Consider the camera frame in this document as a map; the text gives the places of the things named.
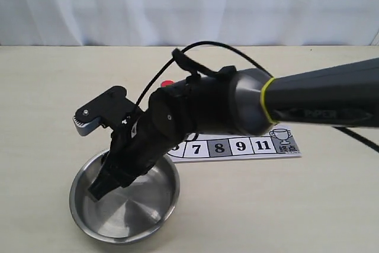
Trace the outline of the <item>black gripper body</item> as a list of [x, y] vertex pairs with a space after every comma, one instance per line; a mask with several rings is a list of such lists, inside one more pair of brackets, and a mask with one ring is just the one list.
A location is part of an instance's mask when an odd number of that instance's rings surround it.
[[166, 137], [150, 112], [131, 117], [111, 135], [110, 151], [102, 166], [106, 188], [129, 186], [146, 174], [166, 152]]

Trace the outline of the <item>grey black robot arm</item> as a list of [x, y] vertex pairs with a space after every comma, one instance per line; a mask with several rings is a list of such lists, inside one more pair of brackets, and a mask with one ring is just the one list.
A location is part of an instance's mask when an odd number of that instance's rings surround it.
[[128, 187], [193, 133], [258, 136], [281, 122], [378, 127], [378, 59], [282, 78], [228, 66], [158, 88], [145, 112], [113, 131], [88, 191], [98, 201]]

